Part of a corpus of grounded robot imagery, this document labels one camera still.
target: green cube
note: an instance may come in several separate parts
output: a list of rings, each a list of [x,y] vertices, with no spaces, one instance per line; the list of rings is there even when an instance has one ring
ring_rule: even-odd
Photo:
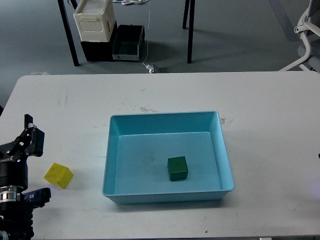
[[[188,166],[185,156],[168,158],[168,171],[170,181],[186,179]]]

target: yellow block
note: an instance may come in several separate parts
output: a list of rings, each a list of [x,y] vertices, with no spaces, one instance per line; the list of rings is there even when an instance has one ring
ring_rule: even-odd
[[[66,166],[53,163],[44,179],[54,186],[66,189],[74,174]]]

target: white storage box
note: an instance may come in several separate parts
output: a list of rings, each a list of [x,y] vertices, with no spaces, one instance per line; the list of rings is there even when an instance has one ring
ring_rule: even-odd
[[[116,22],[112,0],[81,0],[73,17],[81,41],[110,41]]]

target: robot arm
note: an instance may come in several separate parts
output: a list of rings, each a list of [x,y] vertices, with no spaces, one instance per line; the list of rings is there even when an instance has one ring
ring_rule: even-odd
[[[41,157],[45,133],[24,115],[24,130],[14,141],[0,145],[0,239],[30,240],[33,209],[50,201],[50,188],[22,193],[28,188],[29,156]]]

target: white chair leg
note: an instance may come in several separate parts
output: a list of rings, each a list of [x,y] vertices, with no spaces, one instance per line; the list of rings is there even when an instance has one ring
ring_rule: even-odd
[[[305,54],[304,54],[304,56],[299,58],[298,60],[294,61],[293,63],[289,64],[288,66],[285,66],[284,68],[280,69],[279,71],[288,71],[288,70],[292,69],[293,67],[302,64],[303,62],[305,62],[310,57],[311,47],[310,47],[310,42],[309,42],[309,40],[307,38],[306,33],[302,32],[300,34],[300,38],[303,41],[303,44],[305,46]]]

